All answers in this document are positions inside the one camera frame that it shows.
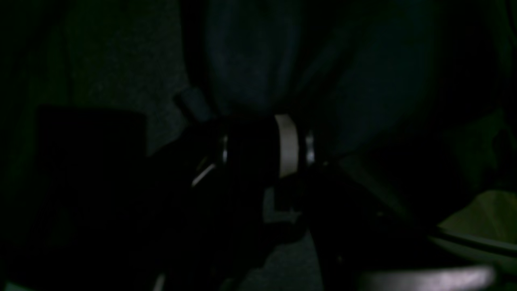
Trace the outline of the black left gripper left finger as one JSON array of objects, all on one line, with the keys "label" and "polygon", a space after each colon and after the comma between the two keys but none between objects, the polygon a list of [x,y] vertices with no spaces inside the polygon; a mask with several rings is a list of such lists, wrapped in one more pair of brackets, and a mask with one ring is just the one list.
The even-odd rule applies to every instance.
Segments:
[{"label": "black left gripper left finger", "polygon": [[38,115],[21,242],[2,231],[6,283],[30,291],[209,290],[229,199],[229,126],[208,121],[145,154],[142,115]]}]

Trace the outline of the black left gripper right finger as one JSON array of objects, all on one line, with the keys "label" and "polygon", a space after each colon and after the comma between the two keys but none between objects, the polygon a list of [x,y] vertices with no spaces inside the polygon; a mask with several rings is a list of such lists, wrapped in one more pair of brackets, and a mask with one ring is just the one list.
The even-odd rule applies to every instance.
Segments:
[{"label": "black left gripper right finger", "polygon": [[297,214],[315,243],[327,291],[493,291],[495,265],[442,249],[429,232],[326,163],[315,164],[313,136],[275,116],[280,175],[275,210]]}]

